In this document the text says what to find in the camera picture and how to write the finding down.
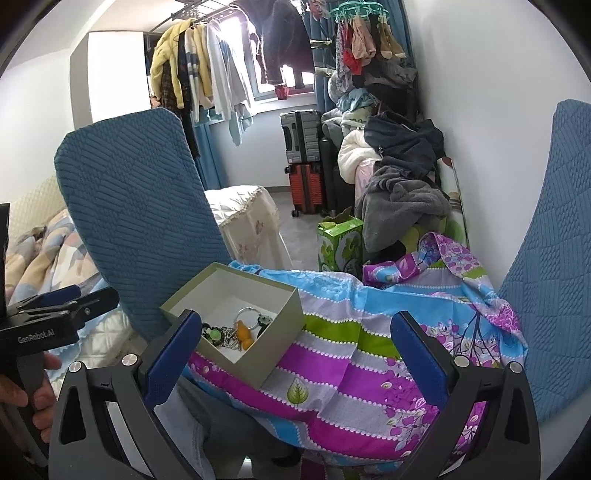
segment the white quilt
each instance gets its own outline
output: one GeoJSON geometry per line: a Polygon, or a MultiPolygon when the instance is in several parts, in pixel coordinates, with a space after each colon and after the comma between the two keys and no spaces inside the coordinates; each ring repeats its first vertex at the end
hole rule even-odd
{"type": "MultiPolygon", "coordinates": [[[[242,185],[205,192],[231,256],[243,263],[290,270],[291,259],[279,234],[279,213],[269,193],[242,185]]],[[[11,205],[9,238],[15,240],[65,208],[55,176],[11,205]]],[[[104,367],[125,353],[141,353],[145,342],[134,334],[127,315],[116,309],[80,343],[79,361],[104,367]]],[[[53,382],[59,392],[65,373],[53,382]]]]}

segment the leaf print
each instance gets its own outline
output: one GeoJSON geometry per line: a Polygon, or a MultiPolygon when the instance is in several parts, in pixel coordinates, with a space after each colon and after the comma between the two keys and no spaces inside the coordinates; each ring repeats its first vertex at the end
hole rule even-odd
{"type": "Polygon", "coordinates": [[[287,389],[287,400],[294,405],[304,403],[308,399],[308,389],[296,377],[290,387],[287,389]]]}

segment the gray suitcase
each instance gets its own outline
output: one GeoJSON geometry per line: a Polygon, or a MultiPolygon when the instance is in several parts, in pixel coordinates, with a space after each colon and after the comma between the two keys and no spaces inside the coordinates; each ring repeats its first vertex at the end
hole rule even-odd
{"type": "Polygon", "coordinates": [[[285,136],[285,154],[288,163],[320,161],[318,145],[320,114],[316,110],[282,113],[281,127],[285,136]]]}

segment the tile floor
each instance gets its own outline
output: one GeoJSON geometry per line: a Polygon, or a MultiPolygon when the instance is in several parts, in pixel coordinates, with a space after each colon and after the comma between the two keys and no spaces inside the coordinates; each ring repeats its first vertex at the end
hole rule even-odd
{"type": "Polygon", "coordinates": [[[318,247],[316,245],[316,226],[322,219],[320,215],[304,215],[293,218],[291,193],[271,193],[279,208],[281,224],[279,231],[287,246],[294,270],[318,271],[318,247]]]}

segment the blue gripper pad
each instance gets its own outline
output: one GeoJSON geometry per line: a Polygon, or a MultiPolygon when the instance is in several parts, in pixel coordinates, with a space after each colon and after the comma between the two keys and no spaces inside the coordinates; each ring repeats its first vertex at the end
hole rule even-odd
{"type": "Polygon", "coordinates": [[[77,299],[82,295],[78,285],[70,285],[69,287],[60,288],[59,290],[50,291],[41,295],[38,305],[39,307],[53,307],[55,305],[62,305],[71,300],[77,299]]]}
{"type": "Polygon", "coordinates": [[[427,337],[408,312],[398,312],[392,317],[390,335],[396,350],[402,356],[425,401],[441,409],[449,399],[447,375],[421,334],[427,337]],[[414,322],[416,327],[413,328],[410,322],[414,322]]]}
{"type": "Polygon", "coordinates": [[[150,410],[168,399],[200,339],[201,317],[185,310],[165,335],[148,345],[138,379],[144,403],[150,410]]]}

